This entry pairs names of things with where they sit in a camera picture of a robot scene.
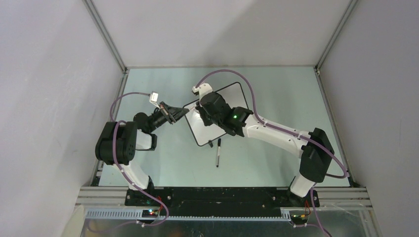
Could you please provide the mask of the white board black frame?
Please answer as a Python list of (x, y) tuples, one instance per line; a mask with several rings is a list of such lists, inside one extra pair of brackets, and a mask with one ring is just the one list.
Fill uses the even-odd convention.
[[(244, 107), (249, 108), (243, 88), (239, 82), (229, 84), (221, 89), (216, 90), (230, 107)], [(194, 109), (198, 100), (185, 104), (183, 108), (188, 109), (189, 112), (185, 115), (188, 126), (192, 132), (193, 138), (199, 147), (207, 145), (210, 141), (214, 143), (220, 137), (226, 135), (226, 132), (217, 125), (204, 126), (199, 113)]]

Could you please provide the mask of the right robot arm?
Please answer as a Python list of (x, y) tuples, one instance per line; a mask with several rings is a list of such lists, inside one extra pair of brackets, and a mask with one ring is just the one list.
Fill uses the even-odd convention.
[(197, 112), (204, 126), (217, 126), (226, 134), (253, 138), (272, 144), (300, 159), (299, 173), (287, 193), (288, 202), (301, 206), (307, 194), (326, 177), (334, 151), (325, 132), (315, 128), (311, 132), (297, 131), (259, 117), (244, 107), (230, 107), (217, 92), (200, 94)]

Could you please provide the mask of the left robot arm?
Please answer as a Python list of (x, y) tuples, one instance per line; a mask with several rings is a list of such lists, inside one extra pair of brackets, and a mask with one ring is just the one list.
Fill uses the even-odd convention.
[(187, 108), (172, 107), (161, 102), (150, 115), (137, 113), (133, 121), (122, 122), (119, 126), (115, 121), (104, 125), (95, 146), (95, 156), (127, 176), (130, 189), (140, 188), (137, 199), (143, 205), (152, 205), (156, 192), (149, 188), (153, 182), (139, 162), (134, 160), (135, 153), (155, 150), (158, 137), (153, 132), (167, 122), (178, 122), (189, 111)]

